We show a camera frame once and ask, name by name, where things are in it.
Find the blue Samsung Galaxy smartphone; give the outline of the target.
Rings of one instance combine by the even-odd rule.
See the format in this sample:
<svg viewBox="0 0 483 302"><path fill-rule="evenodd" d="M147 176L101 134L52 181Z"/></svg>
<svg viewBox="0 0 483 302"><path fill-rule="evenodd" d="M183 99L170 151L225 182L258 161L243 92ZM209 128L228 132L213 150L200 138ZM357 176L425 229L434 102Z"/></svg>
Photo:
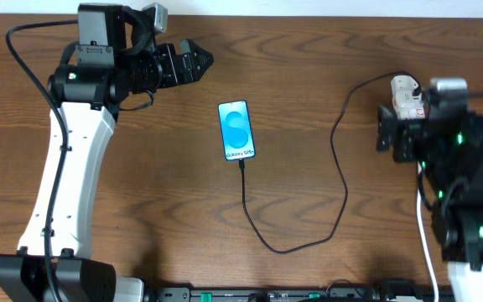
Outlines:
<svg viewBox="0 0 483 302"><path fill-rule="evenodd" d="M245 100L218 105L223 149L227 161L253 158L256 148Z"/></svg>

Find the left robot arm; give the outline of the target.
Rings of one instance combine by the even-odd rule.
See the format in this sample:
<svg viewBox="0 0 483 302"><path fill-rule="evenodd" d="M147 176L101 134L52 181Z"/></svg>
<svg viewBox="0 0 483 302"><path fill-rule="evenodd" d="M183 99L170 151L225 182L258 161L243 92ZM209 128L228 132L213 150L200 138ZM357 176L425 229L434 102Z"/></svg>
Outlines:
<svg viewBox="0 0 483 302"><path fill-rule="evenodd" d="M197 82L213 56L190 39L158 44L168 11L82 3L77 41L39 90L50 107L49 150L34 211L14 254L0 254L0 288L14 301L153 301L140 278L92 259L101 163L130 95Z"/></svg>

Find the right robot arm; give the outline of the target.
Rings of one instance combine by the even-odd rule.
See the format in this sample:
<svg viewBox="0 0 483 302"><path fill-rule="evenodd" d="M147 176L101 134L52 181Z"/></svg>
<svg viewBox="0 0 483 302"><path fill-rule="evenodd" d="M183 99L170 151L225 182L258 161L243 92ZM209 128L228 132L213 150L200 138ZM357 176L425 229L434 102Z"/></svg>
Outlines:
<svg viewBox="0 0 483 302"><path fill-rule="evenodd" d="M457 301L483 301L483 116L458 111L435 119L398 118L378 109L377 150L420 165L436 199L419 194L447 263Z"/></svg>

